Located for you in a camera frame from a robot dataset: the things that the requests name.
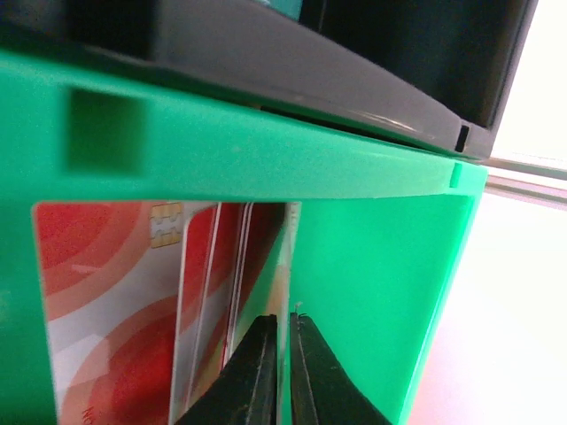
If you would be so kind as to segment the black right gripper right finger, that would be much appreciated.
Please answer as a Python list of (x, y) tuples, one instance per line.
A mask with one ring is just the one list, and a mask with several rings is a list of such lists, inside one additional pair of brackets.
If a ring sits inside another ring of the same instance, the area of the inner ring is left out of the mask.
[(342, 368), (315, 322), (292, 313), (291, 420), (294, 424), (388, 424)]

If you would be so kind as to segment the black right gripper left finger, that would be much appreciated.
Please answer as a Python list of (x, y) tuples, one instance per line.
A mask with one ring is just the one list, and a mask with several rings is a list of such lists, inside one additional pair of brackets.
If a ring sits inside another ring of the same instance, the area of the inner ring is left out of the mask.
[(187, 425), (275, 424), (277, 318), (257, 317), (206, 393), (177, 421)]

